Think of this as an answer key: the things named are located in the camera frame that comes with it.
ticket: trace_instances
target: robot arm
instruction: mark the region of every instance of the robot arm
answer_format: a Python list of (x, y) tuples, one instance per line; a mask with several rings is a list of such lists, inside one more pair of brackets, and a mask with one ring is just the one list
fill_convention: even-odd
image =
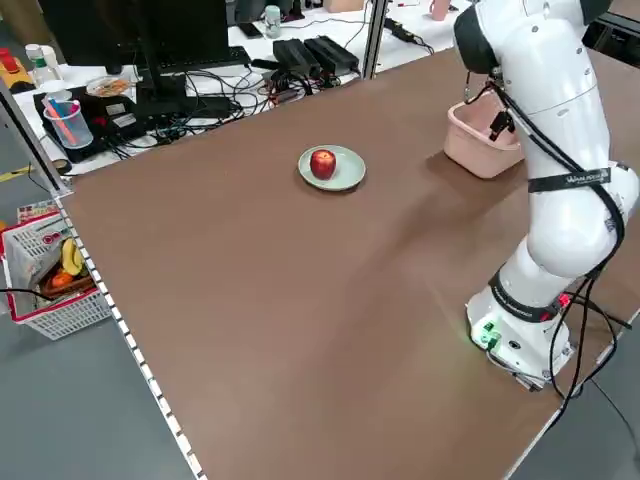
[[(610, 3), (482, 0), (456, 21), (456, 44), (467, 68), (484, 74), (499, 69), (504, 91), (527, 119), (586, 171), (574, 175), (558, 163), (532, 141), (526, 123), (510, 111), (530, 182), (529, 234), (489, 285), (470, 300), (467, 314), (474, 342), (487, 349), (487, 328), (498, 332), (501, 342), (491, 343), (491, 353), (529, 378), (548, 378), (551, 337), (560, 320), (560, 309), (554, 306), (562, 292), (598, 266), (617, 244), (611, 212), (589, 185), (595, 182), (604, 188), (625, 223), (639, 194), (635, 173), (610, 161), (597, 79), (581, 42), (585, 26)], [(550, 178), (561, 178), (562, 188), (535, 188)], [(551, 353), (554, 373), (570, 357), (566, 326), (560, 325), (557, 340)]]

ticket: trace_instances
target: table surface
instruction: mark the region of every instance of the table surface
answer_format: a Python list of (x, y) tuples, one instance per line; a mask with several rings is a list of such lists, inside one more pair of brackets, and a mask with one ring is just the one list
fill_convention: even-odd
[(614, 0), (609, 11), (640, 21), (640, 1)]
[[(640, 73), (593, 56), (613, 158), (640, 167)], [(210, 478), (495, 479), (556, 411), (467, 338), (464, 304), (526, 233), (527, 193), (522, 165), (487, 182), (442, 153), (464, 76), (440, 53), (88, 174), (63, 199)], [(298, 176), (323, 143), (363, 156), (356, 191)], [(639, 230), (595, 292), (623, 318), (640, 304)], [(590, 323), (586, 364), (608, 340)]]
[[(427, 43), (432, 45), (436, 51), (451, 48), (453, 46), (453, 23), (457, 18), (458, 13), (450, 13), (444, 21), (435, 22), (428, 14), (428, 6), (430, 2), (431, 0), (418, 0), (416, 2), (411, 2), (411, 6), (406, 7), (399, 7), (395, 4), (390, 4), (388, 16), (401, 22), (409, 31), (421, 36)], [(467, 0), (453, 0), (452, 3), (456, 5), (460, 11), (470, 5)], [(328, 35), (340, 45), (345, 45), (362, 27), (361, 23), (348, 22), (361, 22), (365, 20), (364, 11), (362, 10), (330, 14), (324, 9), (313, 9), (305, 10), (304, 14), (306, 15), (306, 18), (303, 20), (283, 24), (282, 35), (278, 40), (289, 38), (300, 38), (304, 40), (307, 38), (314, 38), (319, 35)], [(367, 21), (370, 14), (371, 7), (369, 6), (366, 15)], [(255, 25), (259, 30), (264, 32), (265, 28), (263, 22), (255, 22)], [(351, 43), (349, 43), (349, 51), (356, 55), (360, 61), (362, 61), (365, 53), (367, 29), (368, 26), (366, 26), (360, 34), (355, 37)], [(274, 58), (273, 40), (267, 37), (260, 39), (248, 39), (238, 27), (229, 28), (229, 44), (242, 45), (245, 47), (251, 58)], [(385, 30), (378, 56), (379, 62), (377, 69), (378, 71), (384, 71), (427, 55), (428, 52), (423, 47), (401, 42)], [(86, 85), (89, 81), (106, 75), (104, 67), (70, 67), (68, 65), (61, 65), (61, 69), (69, 88)], [(239, 82), (240, 79), (247, 74), (247, 70), (243, 66), (212, 68), (208, 70), (216, 73), (217, 75), (224, 76), (225, 80), (230, 82), (232, 85)], [(255, 74), (250, 74), (247, 77), (247, 81), (255, 83), (260, 79), (261, 72), (261, 70), (256, 70)], [(133, 67), (125, 66), (122, 75), (135, 83), (136, 75)], [(342, 81), (347, 82), (355, 77), (356, 75), (345, 75), (342, 77)], [(220, 84), (215, 80), (193, 77), (193, 81), (195, 82), (196, 88), (200, 94), (221, 92)], [(39, 92), (39, 90), (35, 90), (18, 94), (15, 96), (16, 102), (27, 118), (31, 128), (36, 132), (36, 135), (42, 139), (42, 145), (47, 154), (52, 159), (63, 158), (65, 155), (62, 153), (60, 148), (58, 148), (54, 142), (44, 137), (45, 130), (42, 126), (42, 119), (37, 114), (32, 100), (33, 95)], [(135, 90), (133, 88), (130, 89), (127, 95), (135, 101)], [(245, 105), (250, 105), (252, 102), (249, 97), (244, 99), (240, 97), (240, 101)], [(190, 122), (191, 125), (203, 123), (210, 123), (210, 121), (195, 119)], [(153, 145), (155, 142), (151, 138), (144, 138), (136, 140), (135, 143), (137, 145)], [(130, 155), (137, 155), (140, 153), (140, 149), (137, 148), (124, 148), (124, 150)], [(120, 159), (114, 153), (104, 152), (85, 162), (76, 164), (71, 173), (83, 174), (118, 161), (120, 161)]]

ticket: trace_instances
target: red and white basket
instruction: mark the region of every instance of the red and white basket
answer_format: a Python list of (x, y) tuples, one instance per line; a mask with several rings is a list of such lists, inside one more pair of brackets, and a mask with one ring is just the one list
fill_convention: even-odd
[[(59, 213), (50, 213), (7, 228), (0, 236), (0, 254), (7, 288), (28, 288), (39, 262), (67, 225)], [(27, 325), (51, 340), (104, 320), (111, 315), (106, 300), (97, 288), (63, 302), (34, 309), (33, 296), (7, 294), (11, 319)]]

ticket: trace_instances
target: white desk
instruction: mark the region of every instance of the white desk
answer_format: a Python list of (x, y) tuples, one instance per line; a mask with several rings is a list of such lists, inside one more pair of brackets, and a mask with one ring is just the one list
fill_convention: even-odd
[[(420, 0), (419, 2), (407, 2), (418, 3), (417, 6), (405, 6), (398, 7), (397, 0), (394, 3), (389, 4), (387, 16), (402, 23), (404, 27), (410, 32), (422, 37), (426, 43), (431, 45), (436, 51), (445, 50), (453, 46), (453, 23), (459, 13), (450, 13), (443, 22), (435, 22), (431, 19), (428, 11), (431, 0)], [(452, 4), (463, 11), (470, 3), (467, 0), (452, 0)], [(366, 21), (368, 22), (371, 13), (371, 6), (369, 5), (366, 14)], [(278, 40), (287, 40), (290, 38), (299, 38), (301, 40), (307, 38), (314, 38), (319, 35), (327, 35), (334, 41), (341, 45), (345, 45), (362, 27), (361, 23), (344, 23), (338, 21), (327, 21), (324, 23), (313, 23), (323, 21), (327, 19), (340, 19), (348, 21), (363, 21), (365, 20), (364, 11), (357, 12), (345, 12), (338, 14), (330, 14), (324, 9), (307, 10), (304, 12), (306, 18), (298, 20), (296, 22), (290, 22), (282, 25), (282, 34)], [(255, 25), (264, 32), (264, 24), (262, 22), (256, 22)], [(356, 55), (360, 60), (363, 59), (368, 36), (368, 25), (362, 29), (358, 36), (349, 43), (349, 51)], [(229, 44), (230, 45), (242, 45), (247, 50), (251, 58), (273, 58), (273, 40), (269, 38), (261, 39), (247, 39), (238, 27), (229, 28)], [(380, 47), (380, 53), (378, 56), (378, 71), (384, 71), (404, 63), (408, 63), (419, 58), (425, 57), (428, 52), (425, 48), (404, 43), (397, 38), (391, 36), (388, 30), (383, 33), (382, 45)], [(106, 75), (104, 67), (70, 67), (68, 65), (61, 65), (61, 69), (64, 75), (64, 79), (69, 88), (79, 87), (86, 85), (90, 80)], [(215, 68), (210, 71), (217, 75), (224, 76), (225, 80), (230, 84), (237, 83), (240, 78), (246, 76), (248, 73), (243, 66), (233, 66), (224, 68)], [(246, 77), (247, 81), (251, 84), (256, 83), (260, 79), (259, 71), (249, 74)], [(132, 66), (126, 66), (123, 71), (123, 76), (127, 76), (131, 79), (132, 83), (136, 81), (135, 72)], [(195, 83), (195, 86), (200, 94), (212, 94), (221, 93), (220, 84), (215, 80), (210, 80), (202, 77), (191, 77)], [(341, 78), (343, 83), (346, 83), (355, 78), (355, 75), (347, 75)], [(39, 90), (33, 90), (31, 92), (21, 93), (15, 96), (16, 102), (22, 109), (26, 116), (31, 128), (41, 139), (42, 145), (47, 154), (52, 158), (63, 158), (64, 153), (53, 143), (48, 137), (45, 137), (45, 130), (42, 126), (40, 117), (38, 116), (35, 107), (33, 105), (33, 95), (40, 93)], [(135, 100), (135, 89), (131, 88), (128, 95)], [(245, 106), (250, 106), (253, 100), (250, 97), (243, 101), (239, 98), (241, 103)], [(190, 122), (190, 125), (206, 124), (210, 120), (194, 119)], [(152, 146), (155, 142), (150, 137), (141, 138), (135, 141), (136, 145), (149, 145)], [(130, 155), (140, 153), (140, 149), (127, 149), (124, 148)], [(111, 152), (101, 153), (89, 160), (82, 163), (75, 164), (72, 174), (82, 174), (98, 168), (102, 168), (106, 165), (118, 162), (120, 159)]]

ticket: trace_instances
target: red apple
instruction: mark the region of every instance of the red apple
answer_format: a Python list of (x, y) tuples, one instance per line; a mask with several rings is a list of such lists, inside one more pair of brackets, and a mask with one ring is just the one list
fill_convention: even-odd
[(336, 171), (336, 156), (329, 150), (316, 150), (311, 154), (311, 173), (320, 180), (329, 180)]

